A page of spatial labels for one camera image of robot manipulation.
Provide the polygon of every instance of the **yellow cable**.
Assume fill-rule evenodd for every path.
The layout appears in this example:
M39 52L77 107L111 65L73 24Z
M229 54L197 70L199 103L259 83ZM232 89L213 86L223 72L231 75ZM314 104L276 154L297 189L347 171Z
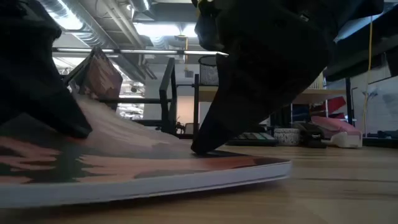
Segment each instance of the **yellow cable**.
M364 124L364 132L365 137L368 136L366 131L366 115L368 112L368 87L370 81L370 71L372 69L372 41L373 41L373 16L371 16L371 24L370 24L371 31L369 33L369 64L368 64L368 71L365 74L365 81L366 81L366 88L365 88L365 102L363 106L363 124Z

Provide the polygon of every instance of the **whiteboard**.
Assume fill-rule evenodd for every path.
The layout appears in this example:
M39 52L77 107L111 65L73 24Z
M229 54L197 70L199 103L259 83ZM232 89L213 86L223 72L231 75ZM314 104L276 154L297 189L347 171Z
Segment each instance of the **whiteboard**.
M364 92L365 87L355 88L352 92L355 126L363 133ZM398 77L369 84L368 92L375 96L368 100L366 132L398 130Z

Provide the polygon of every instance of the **desk legs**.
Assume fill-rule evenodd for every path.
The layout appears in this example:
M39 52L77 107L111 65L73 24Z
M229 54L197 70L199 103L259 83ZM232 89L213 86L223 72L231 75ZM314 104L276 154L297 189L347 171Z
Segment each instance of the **desk legs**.
M353 125L353 104L351 98L351 80L346 78L346 100L347 100L347 116L348 123Z
M199 131L199 74L195 74L193 87L195 89L193 97L193 138L195 139Z

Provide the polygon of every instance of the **desk surface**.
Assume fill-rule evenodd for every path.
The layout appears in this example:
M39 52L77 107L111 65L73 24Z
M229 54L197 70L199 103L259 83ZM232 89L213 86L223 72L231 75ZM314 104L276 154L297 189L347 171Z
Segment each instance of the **desk surface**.
M199 87L199 101L212 102L218 87L217 86L200 86ZM318 103L325 100L332 99L337 96L346 94L345 90L313 90L307 89L293 101L295 104L310 104Z
M290 179L94 205L0 210L1 223L398 223L398 150L225 147L293 160Z

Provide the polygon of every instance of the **chair backrest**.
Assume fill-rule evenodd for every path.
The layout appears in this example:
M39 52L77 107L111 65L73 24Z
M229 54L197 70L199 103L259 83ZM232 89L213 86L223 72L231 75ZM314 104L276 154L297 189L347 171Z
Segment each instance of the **chair backrest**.
M167 100L167 89L172 86L172 100ZM177 122L177 85L175 82L175 59L169 58L166 71L159 88L160 106L162 107L162 132L176 134L175 124Z

